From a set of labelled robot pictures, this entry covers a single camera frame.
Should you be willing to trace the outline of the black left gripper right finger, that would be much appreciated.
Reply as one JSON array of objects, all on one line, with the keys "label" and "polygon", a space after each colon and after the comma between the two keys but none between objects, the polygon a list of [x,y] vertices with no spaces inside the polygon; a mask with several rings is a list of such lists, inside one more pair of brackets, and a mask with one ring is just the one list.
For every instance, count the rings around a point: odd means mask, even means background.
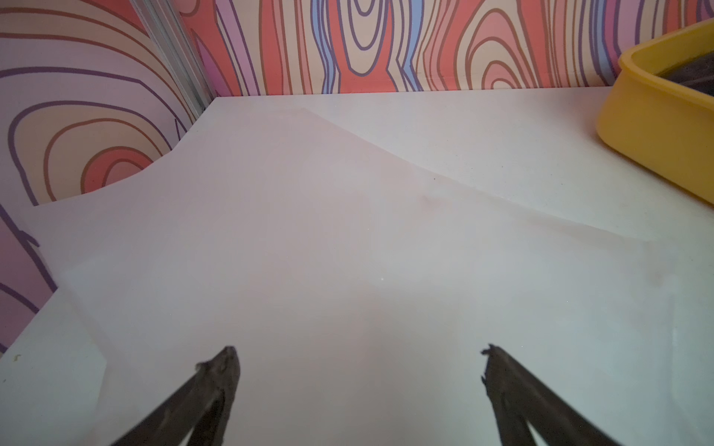
[{"label": "black left gripper right finger", "polygon": [[482,383],[492,404],[503,445],[534,445],[532,434],[548,445],[616,445],[505,349],[489,345]]}]

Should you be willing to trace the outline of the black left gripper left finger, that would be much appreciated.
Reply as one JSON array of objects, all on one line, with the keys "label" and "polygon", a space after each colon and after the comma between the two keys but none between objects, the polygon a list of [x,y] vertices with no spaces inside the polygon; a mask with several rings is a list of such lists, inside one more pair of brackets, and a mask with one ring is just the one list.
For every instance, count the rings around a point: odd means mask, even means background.
[{"label": "black left gripper left finger", "polygon": [[221,445],[241,375],[235,347],[195,374],[113,445]]}]

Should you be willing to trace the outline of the clear zip-top plastic bag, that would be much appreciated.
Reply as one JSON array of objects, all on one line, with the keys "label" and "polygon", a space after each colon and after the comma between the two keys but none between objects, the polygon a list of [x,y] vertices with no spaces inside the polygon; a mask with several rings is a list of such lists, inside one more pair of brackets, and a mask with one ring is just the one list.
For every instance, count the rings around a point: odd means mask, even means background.
[{"label": "clear zip-top plastic bag", "polygon": [[138,414],[232,346],[230,445],[494,445],[494,344],[615,440],[669,443],[668,249],[307,111],[208,113],[141,173],[25,222]]}]

